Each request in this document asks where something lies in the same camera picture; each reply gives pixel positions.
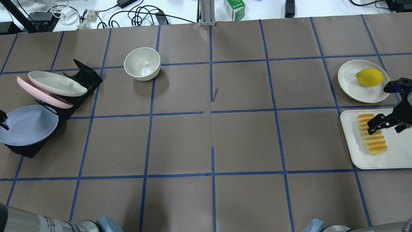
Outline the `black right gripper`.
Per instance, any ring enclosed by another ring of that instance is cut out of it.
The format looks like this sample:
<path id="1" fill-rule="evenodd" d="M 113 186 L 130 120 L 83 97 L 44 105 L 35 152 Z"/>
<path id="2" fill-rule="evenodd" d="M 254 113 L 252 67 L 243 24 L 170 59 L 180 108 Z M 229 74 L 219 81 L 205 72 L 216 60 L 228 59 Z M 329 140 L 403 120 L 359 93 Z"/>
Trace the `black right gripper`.
<path id="1" fill-rule="evenodd" d="M 394 127 L 397 133 L 401 133 L 404 130 L 411 128 L 411 87 L 412 80 L 409 78 L 399 78 L 398 80 L 390 81 L 385 85 L 384 92 L 398 93 L 401 99 L 390 114 L 377 114 L 367 122 L 367 132 L 369 135 L 373 135 L 379 130 L 390 127 Z"/>

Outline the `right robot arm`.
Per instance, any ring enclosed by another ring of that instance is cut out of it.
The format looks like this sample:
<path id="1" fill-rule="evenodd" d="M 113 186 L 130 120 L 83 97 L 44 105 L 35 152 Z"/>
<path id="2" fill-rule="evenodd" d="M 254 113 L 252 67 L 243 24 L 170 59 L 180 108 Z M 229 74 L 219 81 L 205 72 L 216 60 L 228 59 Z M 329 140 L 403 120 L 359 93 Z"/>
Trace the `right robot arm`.
<path id="1" fill-rule="evenodd" d="M 401 96 L 392 110 L 348 110 L 340 116 L 351 160 L 361 170 L 411 168 L 411 80 L 390 81 L 383 90 Z"/>

